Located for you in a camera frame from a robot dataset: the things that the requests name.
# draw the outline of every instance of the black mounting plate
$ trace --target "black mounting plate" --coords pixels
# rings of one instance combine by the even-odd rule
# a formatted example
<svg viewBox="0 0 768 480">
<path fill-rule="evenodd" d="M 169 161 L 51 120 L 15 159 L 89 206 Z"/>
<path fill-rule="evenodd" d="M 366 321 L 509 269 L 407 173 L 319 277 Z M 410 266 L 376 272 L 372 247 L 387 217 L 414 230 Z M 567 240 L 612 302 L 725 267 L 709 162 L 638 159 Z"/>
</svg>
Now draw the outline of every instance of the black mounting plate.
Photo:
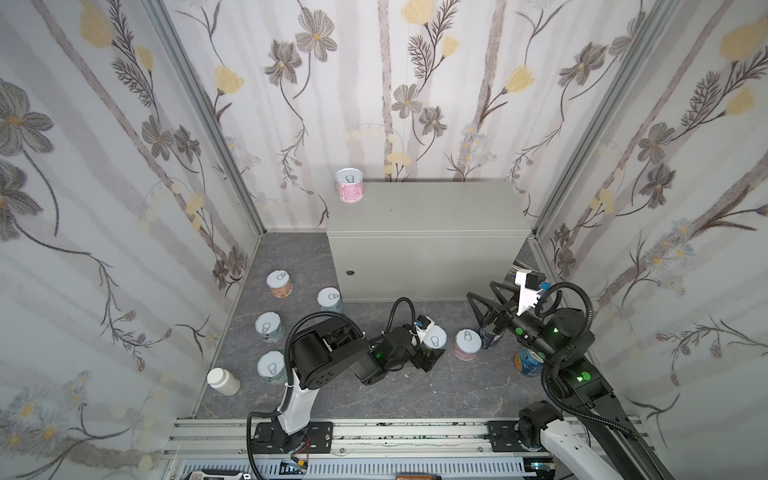
<svg viewBox="0 0 768 480">
<path fill-rule="evenodd" d="M 518 442 L 515 432 L 516 421 L 493 420 L 488 422 L 488 440 L 494 452 L 527 452 Z"/>
<path fill-rule="evenodd" d="M 254 454 L 284 453 L 280 451 L 279 446 L 273 444 L 272 432 L 272 422 L 257 423 L 256 435 L 253 437 L 254 442 L 251 444 Z M 331 452 L 331 441 L 333 438 L 332 422 L 310 422 L 307 426 L 307 432 L 307 435 L 310 437 L 310 454 Z"/>
</svg>

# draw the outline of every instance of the pink can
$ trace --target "pink can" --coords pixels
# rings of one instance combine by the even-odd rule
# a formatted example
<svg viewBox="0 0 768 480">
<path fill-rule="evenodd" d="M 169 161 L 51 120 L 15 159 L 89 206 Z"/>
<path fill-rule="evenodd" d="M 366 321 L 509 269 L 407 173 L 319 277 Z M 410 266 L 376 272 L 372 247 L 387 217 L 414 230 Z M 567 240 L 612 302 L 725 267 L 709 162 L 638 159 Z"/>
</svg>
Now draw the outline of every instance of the pink can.
<svg viewBox="0 0 768 480">
<path fill-rule="evenodd" d="M 342 202 L 353 204 L 362 198 L 362 172 L 356 168 L 342 168 L 336 172 L 336 192 Z"/>
</svg>

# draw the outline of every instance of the white bottle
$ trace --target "white bottle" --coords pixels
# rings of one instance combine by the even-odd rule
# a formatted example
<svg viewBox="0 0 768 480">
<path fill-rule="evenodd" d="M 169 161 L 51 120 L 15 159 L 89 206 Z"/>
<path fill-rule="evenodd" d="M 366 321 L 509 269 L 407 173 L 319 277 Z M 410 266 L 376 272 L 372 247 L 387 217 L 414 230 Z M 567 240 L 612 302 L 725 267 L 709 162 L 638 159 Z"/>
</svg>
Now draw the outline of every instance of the white bottle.
<svg viewBox="0 0 768 480">
<path fill-rule="evenodd" d="M 221 392 L 222 395 L 232 396 L 240 390 L 240 380 L 229 370 L 216 368 L 208 372 L 208 385 Z"/>
</svg>

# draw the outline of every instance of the blue can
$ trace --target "blue can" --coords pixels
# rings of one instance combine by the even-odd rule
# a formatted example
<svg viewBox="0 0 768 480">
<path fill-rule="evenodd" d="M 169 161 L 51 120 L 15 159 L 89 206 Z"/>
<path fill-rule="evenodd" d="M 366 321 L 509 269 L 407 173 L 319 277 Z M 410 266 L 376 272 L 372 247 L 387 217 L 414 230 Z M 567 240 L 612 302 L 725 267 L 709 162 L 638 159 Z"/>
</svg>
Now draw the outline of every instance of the blue can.
<svg viewBox="0 0 768 480">
<path fill-rule="evenodd" d="M 527 376 L 539 376 L 541 375 L 541 369 L 544 368 L 541 366 L 541 364 L 544 363 L 544 360 L 536 354 L 536 352 L 532 352 L 530 349 L 526 348 L 520 349 L 520 351 L 512 357 L 512 361 L 515 363 L 515 368 L 517 368 L 520 373 Z"/>
</svg>

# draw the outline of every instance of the white bottle cap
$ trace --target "white bottle cap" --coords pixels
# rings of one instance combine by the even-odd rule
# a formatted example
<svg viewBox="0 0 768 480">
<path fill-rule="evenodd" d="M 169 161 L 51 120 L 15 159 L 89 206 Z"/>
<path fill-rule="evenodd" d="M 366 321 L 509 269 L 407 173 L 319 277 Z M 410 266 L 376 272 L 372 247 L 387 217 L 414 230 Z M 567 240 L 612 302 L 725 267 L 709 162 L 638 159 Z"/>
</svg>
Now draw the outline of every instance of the white bottle cap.
<svg viewBox="0 0 768 480">
<path fill-rule="evenodd" d="M 215 368 L 208 372 L 206 380 L 210 386 L 215 387 L 219 386 L 224 381 L 225 376 L 227 376 L 227 374 L 224 372 L 224 369 Z"/>
<path fill-rule="evenodd" d="M 289 280 L 290 276 L 288 275 L 288 272 L 285 270 L 275 270 L 266 276 L 266 285 L 269 288 L 280 288 L 285 286 Z"/>
<path fill-rule="evenodd" d="M 256 370 L 259 372 L 259 375 L 268 379 L 278 376 L 285 368 L 283 354 L 277 350 L 262 355 L 256 365 Z"/>
<path fill-rule="evenodd" d="M 445 333 L 445 330 L 441 326 L 432 325 L 422 342 L 427 348 L 441 349 L 447 341 L 448 334 Z"/>
<path fill-rule="evenodd" d="M 269 335 L 280 326 L 280 315 L 275 312 L 266 312 L 256 319 L 256 332 L 259 335 Z"/>
<path fill-rule="evenodd" d="M 482 341 L 476 331 L 463 329 L 456 333 L 456 346 L 464 353 L 477 353 L 480 351 Z"/>
<path fill-rule="evenodd" d="M 317 303 L 324 307 L 336 305 L 339 299 L 341 299 L 341 293 L 332 286 L 320 290 L 320 293 L 317 294 Z"/>
</svg>

